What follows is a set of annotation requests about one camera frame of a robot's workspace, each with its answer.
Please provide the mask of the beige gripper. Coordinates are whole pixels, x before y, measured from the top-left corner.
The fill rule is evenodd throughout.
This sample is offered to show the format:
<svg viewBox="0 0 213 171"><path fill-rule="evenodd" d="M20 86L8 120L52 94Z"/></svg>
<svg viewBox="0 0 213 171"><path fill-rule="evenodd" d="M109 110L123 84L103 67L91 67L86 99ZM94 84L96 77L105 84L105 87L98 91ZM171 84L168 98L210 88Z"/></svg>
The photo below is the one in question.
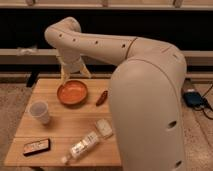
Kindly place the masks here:
<svg viewBox="0 0 213 171"><path fill-rule="evenodd" d="M66 50L60 52L57 56L62 68L61 68L61 83L65 84L69 78L70 73L79 72L86 78L91 78L90 71L84 66L84 62L81 55L78 52Z"/></svg>

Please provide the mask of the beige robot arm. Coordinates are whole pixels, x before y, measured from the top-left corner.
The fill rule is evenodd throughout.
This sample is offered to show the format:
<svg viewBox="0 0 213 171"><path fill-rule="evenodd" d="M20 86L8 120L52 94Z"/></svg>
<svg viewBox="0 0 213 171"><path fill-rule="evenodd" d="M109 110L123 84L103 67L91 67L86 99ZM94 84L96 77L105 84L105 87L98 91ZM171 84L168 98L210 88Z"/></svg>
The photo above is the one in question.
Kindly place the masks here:
<svg viewBox="0 0 213 171"><path fill-rule="evenodd" d="M109 110L124 171L187 171L181 107L186 60L173 44L133 36L86 34L67 17L45 30L66 73L83 55L116 66Z"/></svg>

